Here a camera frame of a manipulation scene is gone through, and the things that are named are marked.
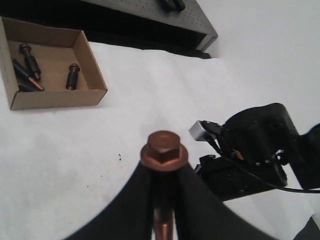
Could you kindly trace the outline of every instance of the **black metal platform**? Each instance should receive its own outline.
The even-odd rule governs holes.
[[[158,0],[90,2],[0,1],[0,16],[81,29],[92,42],[210,58],[203,51],[217,38],[217,33],[196,0],[185,0],[187,8],[181,13],[166,13]]]

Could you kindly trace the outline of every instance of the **black bolt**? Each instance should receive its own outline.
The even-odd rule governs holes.
[[[69,66],[69,74],[68,79],[66,81],[65,88],[68,90],[75,90],[77,88],[78,83],[78,73],[80,72],[80,67],[78,64],[73,63]]]
[[[29,81],[32,83],[38,90],[43,91],[45,90],[43,86],[41,86],[34,78],[32,73],[22,66],[16,59],[12,59],[12,64],[15,73],[25,81]]]
[[[35,80],[40,81],[41,70],[34,56],[31,55],[31,47],[28,44],[21,44],[19,46],[19,52],[24,55],[24,61],[27,68],[34,75]]]
[[[39,91],[38,88],[36,88],[36,86],[34,86],[33,84],[31,84],[31,82],[28,82],[28,81],[24,81],[24,80],[21,80],[21,79],[17,79],[17,82],[18,82],[18,87],[19,87],[19,90],[21,92],[37,92]]]

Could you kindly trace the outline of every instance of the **open cardboard box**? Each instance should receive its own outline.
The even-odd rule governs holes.
[[[19,45],[27,43],[41,69],[44,91],[19,91],[12,59],[25,66]],[[69,66],[80,66],[77,88],[66,90]],[[54,28],[0,17],[0,68],[11,110],[97,105],[108,91],[81,30]]]

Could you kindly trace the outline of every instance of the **hex bolt head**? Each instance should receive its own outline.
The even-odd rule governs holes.
[[[80,72],[80,67],[78,64],[76,63],[72,63],[70,66],[69,66],[69,71],[76,71],[77,73]]]
[[[19,52],[21,54],[26,54],[26,52],[29,53],[31,51],[31,49],[32,48],[28,44],[25,44],[25,43],[20,44],[20,46],[19,46]]]
[[[180,157],[180,137],[170,131],[158,131],[151,134],[147,147],[147,156],[160,163]]]
[[[180,143],[180,137],[170,131],[151,134],[141,150],[141,162],[159,172],[171,172],[182,168],[188,162],[188,151]]]

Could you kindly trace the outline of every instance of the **copper threaded rod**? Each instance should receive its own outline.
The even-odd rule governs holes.
[[[172,240],[177,170],[188,163],[188,151],[170,131],[151,134],[141,150],[141,163],[153,173],[153,229],[156,240]]]

